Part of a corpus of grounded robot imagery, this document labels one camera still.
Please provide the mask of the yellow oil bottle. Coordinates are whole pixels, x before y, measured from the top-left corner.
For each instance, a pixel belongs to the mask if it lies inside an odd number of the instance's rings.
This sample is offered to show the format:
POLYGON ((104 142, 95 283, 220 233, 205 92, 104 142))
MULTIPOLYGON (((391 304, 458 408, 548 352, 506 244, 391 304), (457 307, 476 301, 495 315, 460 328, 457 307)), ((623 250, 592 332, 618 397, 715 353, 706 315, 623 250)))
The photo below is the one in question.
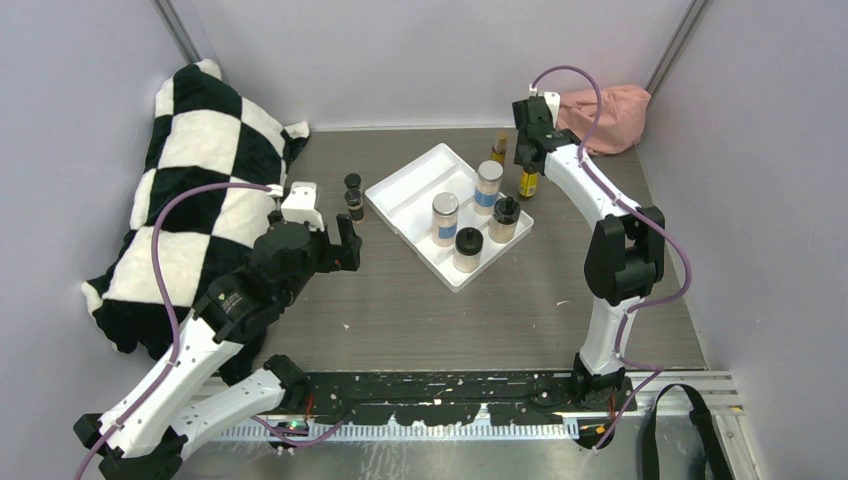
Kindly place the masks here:
POLYGON ((530 199, 536 195, 539 176, 540 174, 535 166, 527 165, 523 167, 518 188, 518 193, 522 198, 530 199))
POLYGON ((495 137, 493 142, 490 160, 499 163, 500 165, 504 165, 506 153, 508 147, 508 133, 506 131, 499 131, 495 137))

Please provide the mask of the silver lid jar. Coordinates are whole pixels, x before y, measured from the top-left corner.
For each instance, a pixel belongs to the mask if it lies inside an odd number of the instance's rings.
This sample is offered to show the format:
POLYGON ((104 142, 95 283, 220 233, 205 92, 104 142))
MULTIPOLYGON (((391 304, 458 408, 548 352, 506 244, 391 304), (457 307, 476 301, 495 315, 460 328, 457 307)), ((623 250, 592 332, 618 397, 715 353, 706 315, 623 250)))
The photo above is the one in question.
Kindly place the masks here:
POLYGON ((436 246, 445 248, 454 244, 459 206, 458 198, 450 192, 438 193, 433 198, 431 237, 436 246))
POLYGON ((484 161, 477 169, 473 208, 478 215, 492 214, 498 199, 503 173, 502 164, 494 160, 484 161))

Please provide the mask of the black cap jar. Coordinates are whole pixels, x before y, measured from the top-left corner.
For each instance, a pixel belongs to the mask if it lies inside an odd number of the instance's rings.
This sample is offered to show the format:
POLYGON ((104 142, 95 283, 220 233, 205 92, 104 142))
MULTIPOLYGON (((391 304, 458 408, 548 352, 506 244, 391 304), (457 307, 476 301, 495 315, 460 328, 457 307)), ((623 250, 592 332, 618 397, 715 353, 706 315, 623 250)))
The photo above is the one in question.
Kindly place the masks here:
POLYGON ((462 273, 471 273, 480 265, 484 238, 474 227, 460 229, 455 236, 453 265, 462 273))
POLYGON ((517 230, 521 205, 512 196, 500 198, 494 204, 489 221, 489 237, 498 244, 509 243, 517 230))

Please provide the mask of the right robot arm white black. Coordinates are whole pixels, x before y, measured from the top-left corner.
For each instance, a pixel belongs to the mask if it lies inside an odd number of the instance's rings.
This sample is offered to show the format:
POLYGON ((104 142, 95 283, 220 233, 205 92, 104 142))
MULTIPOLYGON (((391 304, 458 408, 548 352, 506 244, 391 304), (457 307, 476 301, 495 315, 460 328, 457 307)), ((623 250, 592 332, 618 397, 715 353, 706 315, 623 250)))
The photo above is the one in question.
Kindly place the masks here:
POLYGON ((580 152, 572 133, 555 127, 547 100, 531 96, 512 104, 517 130, 515 164, 559 187, 592 227, 584 277, 594 296, 586 340, 575 356, 569 395, 584 410, 596 410, 625 380, 628 314, 664 275, 663 213, 643 209, 580 152))

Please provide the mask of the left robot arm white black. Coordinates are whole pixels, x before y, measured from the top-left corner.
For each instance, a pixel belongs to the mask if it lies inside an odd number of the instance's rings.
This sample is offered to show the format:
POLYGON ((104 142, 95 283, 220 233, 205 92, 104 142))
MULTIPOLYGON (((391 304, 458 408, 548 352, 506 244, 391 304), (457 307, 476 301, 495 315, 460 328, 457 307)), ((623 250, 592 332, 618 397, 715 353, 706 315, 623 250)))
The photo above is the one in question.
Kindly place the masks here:
POLYGON ((200 446, 242 420, 278 409, 298 412, 307 375, 287 356, 201 402, 206 379, 280 319, 316 273, 355 271, 361 238, 350 216, 336 218, 340 244, 324 228, 278 220, 236 270, 214 280, 182 323, 179 338, 115 407, 85 414, 74 432, 101 458, 106 479, 170 479, 200 446))

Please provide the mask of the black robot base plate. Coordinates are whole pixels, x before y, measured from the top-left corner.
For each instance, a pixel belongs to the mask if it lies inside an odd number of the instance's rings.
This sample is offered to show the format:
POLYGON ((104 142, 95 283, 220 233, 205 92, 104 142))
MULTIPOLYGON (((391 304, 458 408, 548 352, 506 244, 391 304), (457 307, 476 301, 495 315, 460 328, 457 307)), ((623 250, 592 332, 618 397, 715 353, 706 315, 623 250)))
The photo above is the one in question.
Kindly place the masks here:
POLYGON ((312 372, 308 394, 272 414, 302 416, 334 424, 428 427, 469 425, 487 419, 494 426, 553 425, 566 413, 608 419, 624 407, 634 388, 625 377, 617 387, 576 397, 569 371, 312 372))

